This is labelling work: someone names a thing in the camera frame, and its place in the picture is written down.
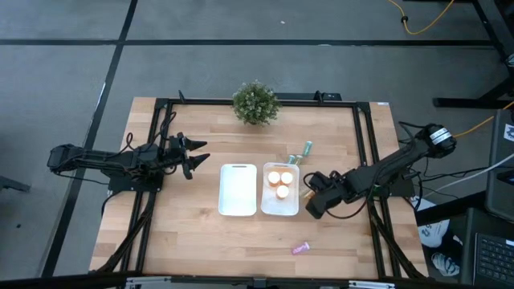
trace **black table leg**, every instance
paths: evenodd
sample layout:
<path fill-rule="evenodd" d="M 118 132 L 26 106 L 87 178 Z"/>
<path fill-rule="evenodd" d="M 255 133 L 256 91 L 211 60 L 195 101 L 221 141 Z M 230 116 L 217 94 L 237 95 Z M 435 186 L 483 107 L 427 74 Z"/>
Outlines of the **black table leg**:
<path fill-rule="evenodd" d="M 0 176 L 0 190 L 2 189 L 16 189 L 22 192 L 28 192 L 31 187 L 19 181 L 11 180 L 7 177 Z"/>
<path fill-rule="evenodd" d="M 478 99 L 456 99 L 456 98 L 434 98 L 432 103 L 436 108 L 504 108 L 511 101 L 498 100 L 501 96 L 509 93 L 514 87 L 514 83 L 509 78 L 496 85 L 492 90 L 479 97 Z"/>

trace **pink eraser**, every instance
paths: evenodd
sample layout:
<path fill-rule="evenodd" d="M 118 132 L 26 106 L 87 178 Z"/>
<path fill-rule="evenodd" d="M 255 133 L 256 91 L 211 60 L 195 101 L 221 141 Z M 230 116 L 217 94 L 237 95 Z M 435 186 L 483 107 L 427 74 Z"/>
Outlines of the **pink eraser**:
<path fill-rule="evenodd" d="M 307 242 L 304 242 L 300 246 L 298 246 L 298 247 L 294 248 L 293 250 L 291 250 L 291 253 L 292 254 L 299 254 L 299 253 L 305 252 L 306 250 L 309 250 L 309 249 L 311 249 L 311 247 L 307 244 Z"/>

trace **white tray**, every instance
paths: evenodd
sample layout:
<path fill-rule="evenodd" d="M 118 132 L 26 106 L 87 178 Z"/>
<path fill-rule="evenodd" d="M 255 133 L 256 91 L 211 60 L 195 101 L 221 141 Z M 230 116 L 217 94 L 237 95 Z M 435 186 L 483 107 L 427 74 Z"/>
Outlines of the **white tray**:
<path fill-rule="evenodd" d="M 257 167 L 223 165 L 219 178 L 218 211 L 226 216 L 251 216 L 257 211 Z"/>

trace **wooden table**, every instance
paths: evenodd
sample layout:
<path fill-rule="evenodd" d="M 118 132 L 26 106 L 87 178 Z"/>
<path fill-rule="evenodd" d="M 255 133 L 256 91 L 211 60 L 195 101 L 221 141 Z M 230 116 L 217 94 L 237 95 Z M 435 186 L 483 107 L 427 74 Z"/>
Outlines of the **wooden table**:
<path fill-rule="evenodd" d="M 154 98 L 135 98 L 125 135 L 134 134 L 133 145 L 146 142 Z M 398 149 L 388 104 L 371 103 L 373 126 L 380 158 Z M 211 153 L 187 181 L 181 169 L 166 176 L 156 207 L 143 272 L 154 275 L 224 275 L 290 278 L 377 278 L 370 236 L 369 216 L 362 210 L 349 220 L 325 214 L 316 220 L 300 204 L 294 217 L 264 214 L 225 217 L 218 212 L 219 171 L 227 163 L 252 163 L 258 168 L 257 206 L 260 207 L 262 167 L 285 162 L 301 153 L 312 140 L 311 155 L 300 165 L 300 174 L 333 169 L 344 173 L 359 165 L 353 114 L 350 108 L 284 107 L 278 120 L 260 128 L 243 125 L 227 105 L 174 105 L 177 117 L 169 133 L 184 132 L 208 145 L 192 155 Z M 371 152 L 361 116 L 366 155 Z M 92 256 L 91 269 L 103 265 L 127 234 L 134 192 L 116 195 L 108 202 Z M 362 200 L 332 209 L 337 215 L 354 212 Z M 389 199 L 394 236 L 409 260 L 426 273 L 412 208 L 399 197 Z M 311 250 L 291 255 L 291 248 L 308 242 Z M 135 267 L 138 240 L 129 269 Z M 385 268 L 391 275 L 387 246 L 382 240 Z"/>

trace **small cup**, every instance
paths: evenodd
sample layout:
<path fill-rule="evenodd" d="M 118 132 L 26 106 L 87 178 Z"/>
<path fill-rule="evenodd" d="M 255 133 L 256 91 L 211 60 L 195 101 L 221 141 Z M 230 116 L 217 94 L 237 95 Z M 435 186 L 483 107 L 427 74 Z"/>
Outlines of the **small cup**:
<path fill-rule="evenodd" d="M 276 190 L 276 197 L 280 200 L 285 199 L 289 195 L 289 188 L 285 185 L 280 185 Z"/>
<path fill-rule="evenodd" d="M 292 173 L 289 172 L 282 173 L 282 175 L 280 176 L 280 182 L 282 183 L 282 185 L 290 185 L 292 183 L 292 179 Z"/>
<path fill-rule="evenodd" d="M 277 172 L 271 172 L 267 175 L 267 181 L 270 186 L 277 186 L 280 183 L 280 174 Z"/>

